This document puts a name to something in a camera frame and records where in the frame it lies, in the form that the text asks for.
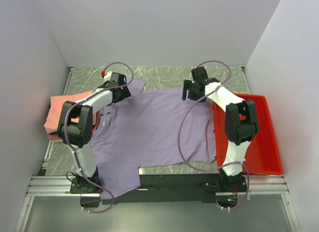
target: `gray marble floor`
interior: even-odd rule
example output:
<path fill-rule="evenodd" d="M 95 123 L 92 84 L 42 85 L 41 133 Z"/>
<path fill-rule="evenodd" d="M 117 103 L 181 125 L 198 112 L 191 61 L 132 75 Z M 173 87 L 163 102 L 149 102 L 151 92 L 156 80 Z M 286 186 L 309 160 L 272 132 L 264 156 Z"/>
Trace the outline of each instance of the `gray marble floor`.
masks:
<path fill-rule="evenodd" d="M 103 83 L 101 70 L 103 67 L 75 67 L 71 70 L 70 81 L 66 90 L 67 95 L 72 95 L 89 90 L 95 90 Z M 192 66 L 138 66 L 132 67 L 136 79 L 146 83 L 145 90 L 158 90 L 162 88 L 182 87 L 185 79 L 191 79 L 190 70 Z M 127 68 L 123 66 L 112 66 L 111 71 L 130 75 Z M 209 77 L 223 80 L 228 75 L 228 70 L 219 66 L 207 66 Z M 232 67 L 232 77 L 225 83 L 225 87 L 234 93 L 248 94 L 248 86 L 245 76 L 240 67 Z M 216 167 L 216 162 L 203 163 L 191 162 L 192 165 L 202 169 Z M 48 163 L 46 176 L 64 176 L 68 171 L 75 172 L 75 164 L 69 149 L 61 141 L 53 142 L 51 155 Z M 155 166 L 140 168 L 140 174 L 196 174 L 184 163 L 171 166 Z"/>

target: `garment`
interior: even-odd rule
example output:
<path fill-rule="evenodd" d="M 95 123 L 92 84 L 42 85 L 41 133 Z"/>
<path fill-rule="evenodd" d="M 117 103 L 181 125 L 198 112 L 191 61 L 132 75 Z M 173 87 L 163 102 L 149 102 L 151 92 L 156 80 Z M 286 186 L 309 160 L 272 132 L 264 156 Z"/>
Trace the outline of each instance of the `garment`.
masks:
<path fill-rule="evenodd" d="M 182 162 L 177 133 L 194 101 L 182 101 L 181 95 L 182 88 L 148 91 L 103 108 L 91 141 L 100 181 L 115 197 L 140 186 L 139 167 Z M 213 130 L 211 103 L 198 103 L 181 132 L 181 148 L 187 160 L 215 159 Z M 102 192 L 101 198 L 110 196 Z"/>

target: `cable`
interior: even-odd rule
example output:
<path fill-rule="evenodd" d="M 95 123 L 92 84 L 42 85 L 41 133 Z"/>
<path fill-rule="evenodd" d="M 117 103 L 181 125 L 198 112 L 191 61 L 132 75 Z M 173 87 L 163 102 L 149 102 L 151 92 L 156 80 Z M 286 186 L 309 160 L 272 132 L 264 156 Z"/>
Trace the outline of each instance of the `cable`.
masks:
<path fill-rule="evenodd" d="M 241 163 L 241 162 L 239 162 L 239 161 L 235 161 L 235 162 L 230 162 L 230 163 L 227 163 L 227 164 L 225 164 L 225 165 L 216 167 L 216 168 L 211 169 L 211 170 L 204 170 L 204 169 L 200 169 L 200 168 L 196 168 L 195 166 L 192 166 L 192 165 L 185 159 L 185 157 L 184 157 L 184 155 L 183 155 L 183 153 L 182 153 L 182 151 L 181 151 L 181 147 L 180 147 L 180 133 L 181 133 L 181 130 L 182 130 L 182 127 L 183 127 L 183 123 L 184 123 L 184 121 L 185 121 L 187 115 L 189 114 L 190 110 L 191 110 L 198 102 L 202 101 L 203 99 L 207 98 L 207 97 L 210 96 L 211 94 L 215 93 L 225 82 L 227 82 L 227 81 L 230 79 L 230 77 L 231 77 L 231 75 L 232 75 L 232 71 L 231 71 L 230 67 L 229 67 L 226 63 L 224 63 L 224 62 L 222 62 L 222 61 L 218 61 L 218 60 L 205 61 L 205 62 L 199 64 L 198 66 L 196 66 L 196 68 L 199 67 L 199 66 L 202 66 L 202 65 L 204 65 L 204 64 L 206 64 L 206 63 L 209 63 L 209 62 L 217 62 L 217 63 L 220 63 L 220 64 L 226 66 L 226 68 L 227 68 L 228 71 L 229 71 L 229 75 L 226 77 L 225 80 L 223 80 L 223 81 L 221 82 L 221 84 L 220 84 L 219 86 L 217 86 L 217 88 L 216 88 L 215 90 L 213 90 L 212 92 L 208 93 L 207 95 L 202 96 L 202 97 L 199 98 L 197 101 L 195 101 L 195 103 L 194 103 L 194 104 L 189 108 L 189 110 L 186 112 L 185 116 L 183 117 L 183 119 L 182 119 L 182 121 L 181 121 L 181 123 L 180 123 L 179 129 L 178 129 L 178 134 L 177 134 L 177 147 L 178 147 L 179 154 L 180 154 L 181 158 L 183 159 L 183 162 L 184 162 L 185 164 L 187 164 L 189 167 L 191 167 L 192 169 L 197 170 L 197 171 L 201 171 L 201 172 L 213 172 L 213 171 L 220 170 L 220 169 L 222 169 L 223 167 L 226 167 L 226 166 L 229 166 L 229 165 L 234 165 L 234 164 L 241 164 L 241 165 L 242 165 L 242 167 L 246 170 L 246 173 L 247 173 L 247 191 L 246 191 L 246 193 L 245 193 L 244 198 L 243 198 L 235 207 L 230 208 L 230 209 L 232 210 L 232 209 L 235 209 L 235 208 L 237 208 L 238 206 L 240 206 L 240 205 L 248 198 L 248 193 L 249 193 L 249 172 L 248 172 L 247 167 L 244 165 L 244 163 Z"/>
<path fill-rule="evenodd" d="M 70 182 L 72 182 L 72 180 L 69 178 L 69 176 L 68 176 L 68 174 L 69 173 L 71 173 L 73 176 L 75 176 L 76 177 L 76 175 L 72 172 L 72 171 L 69 171 L 68 173 L 66 173 L 66 178 L 70 181 Z"/>
<path fill-rule="evenodd" d="M 83 208 L 85 211 L 87 211 L 87 212 L 89 212 L 89 213 L 94 213 L 94 214 L 103 213 L 103 212 L 108 211 L 108 210 L 113 206 L 113 204 L 114 204 L 114 202 L 115 202 L 115 198 L 114 198 L 114 195 L 113 195 L 108 189 L 106 189 L 105 187 L 100 186 L 100 185 L 98 185 L 98 184 L 96 184 L 96 183 L 90 181 L 90 180 L 87 178 L 87 176 L 85 175 L 85 173 L 83 172 L 82 167 L 81 167 L 81 164 L 80 164 L 80 161 L 79 161 L 79 157 L 77 156 L 77 151 L 76 151 L 76 149 L 72 146 L 72 144 L 70 143 L 70 140 L 69 140 L 69 136 L 68 136 L 68 132 L 67 132 L 67 123 L 68 123 L 68 119 L 69 119 L 69 116 L 70 116 L 71 111 L 72 111 L 76 106 L 81 105 L 81 104 L 83 104 L 84 102 L 86 102 L 87 100 L 92 99 L 93 97 L 97 96 L 97 95 L 100 94 L 101 92 L 108 91 L 108 90 L 111 90 L 111 89 L 117 89 L 117 88 L 122 88 L 122 87 L 128 86 L 128 85 L 133 81 L 133 78 L 134 78 L 133 70 L 131 69 L 130 66 L 128 66 L 127 64 L 125 64 L 125 63 L 123 63 L 123 62 L 119 62 L 119 61 L 118 61 L 118 62 L 113 62 L 113 63 L 107 65 L 107 66 L 104 68 L 103 71 L 105 71 L 107 68 L 109 68 L 110 66 L 112 66 L 112 65 L 114 65 L 114 64 L 121 64 L 121 65 L 126 66 L 126 67 L 130 70 L 130 72 L 131 72 L 131 74 L 132 74 L 131 80 L 130 80 L 128 83 L 126 83 L 126 84 L 124 84 L 124 85 L 121 85 L 121 86 L 113 86 L 113 87 L 110 87 L 110 88 L 102 89 L 102 90 L 100 90 L 100 91 L 98 91 L 98 92 L 95 92 L 95 93 L 93 93 L 92 95 L 90 95 L 86 100 L 81 100 L 81 101 L 79 101 L 79 102 L 73 104 L 73 105 L 69 108 L 69 110 L 67 111 L 67 113 L 66 113 L 66 115 L 65 115 L 65 119 L 64 119 L 64 137 L 65 137 L 65 141 L 66 141 L 66 144 L 67 144 L 67 145 L 71 148 L 71 150 L 72 150 L 72 153 L 73 153 L 74 158 L 75 158 L 75 162 L 76 162 L 76 164 L 77 164 L 77 166 L 78 166 L 78 168 L 79 168 L 79 171 L 81 172 L 82 177 L 83 177 L 88 183 L 90 183 L 90 184 L 92 184 L 92 185 L 94 185 L 94 186 L 96 186 L 96 187 L 102 189 L 103 191 L 106 191 L 106 192 L 109 193 L 110 196 L 112 197 L 111 204 L 110 204 L 106 209 L 104 209 L 104 210 L 101 210 L 101 211 L 90 211 L 90 210 L 88 210 L 87 208 Z"/>

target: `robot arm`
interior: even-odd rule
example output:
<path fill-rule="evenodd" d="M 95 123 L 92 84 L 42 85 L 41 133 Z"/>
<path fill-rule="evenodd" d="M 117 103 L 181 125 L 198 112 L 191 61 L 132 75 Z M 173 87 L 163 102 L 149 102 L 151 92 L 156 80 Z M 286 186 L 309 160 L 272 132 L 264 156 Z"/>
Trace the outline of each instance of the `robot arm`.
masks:
<path fill-rule="evenodd" d="M 182 99 L 198 100 L 204 95 L 219 89 L 208 96 L 225 112 L 225 134 L 228 138 L 228 148 L 224 165 L 230 162 L 244 162 L 247 148 L 258 133 L 256 106 L 252 100 L 244 100 L 221 86 L 216 78 L 209 79 L 204 67 L 191 71 L 193 81 L 184 81 Z M 231 180 L 242 175 L 242 166 L 233 164 L 222 168 Z"/>
<path fill-rule="evenodd" d="M 63 104 L 57 130 L 57 135 L 62 138 L 63 142 L 66 144 L 64 130 L 65 127 L 67 127 L 69 141 L 72 146 L 76 148 L 77 157 L 84 174 L 96 184 L 99 183 L 98 171 L 92 156 L 91 147 L 88 145 L 93 134 L 93 115 L 104 106 L 119 102 L 131 95 L 127 87 L 102 91 L 105 88 L 126 84 L 126 77 L 124 75 L 109 72 L 104 75 L 103 79 L 104 83 L 94 92 L 98 92 L 98 95 L 93 98 L 90 98 L 91 96 L 87 96 L 82 99 L 85 100 L 85 103 L 76 106 L 71 111 L 67 125 L 64 125 L 66 113 L 69 108 L 78 101 L 66 101 Z M 78 123 L 73 122 L 71 118 L 79 118 Z M 91 190 L 88 189 L 91 188 L 91 186 L 82 178 L 82 173 L 79 171 L 78 167 L 76 170 L 76 176 L 78 187 L 84 187 L 86 191 Z"/>

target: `red plastic bin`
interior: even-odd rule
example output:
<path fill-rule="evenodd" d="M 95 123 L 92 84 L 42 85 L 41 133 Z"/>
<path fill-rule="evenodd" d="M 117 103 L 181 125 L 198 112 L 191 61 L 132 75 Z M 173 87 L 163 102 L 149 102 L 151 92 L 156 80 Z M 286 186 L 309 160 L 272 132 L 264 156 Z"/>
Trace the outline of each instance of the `red plastic bin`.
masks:
<path fill-rule="evenodd" d="M 244 100 L 252 99 L 257 108 L 259 133 L 248 147 L 244 162 L 250 174 L 282 175 L 283 167 L 275 139 L 275 133 L 264 96 L 236 94 Z M 226 158 L 228 139 L 225 134 L 225 112 L 213 105 L 217 165 L 221 166 Z"/>

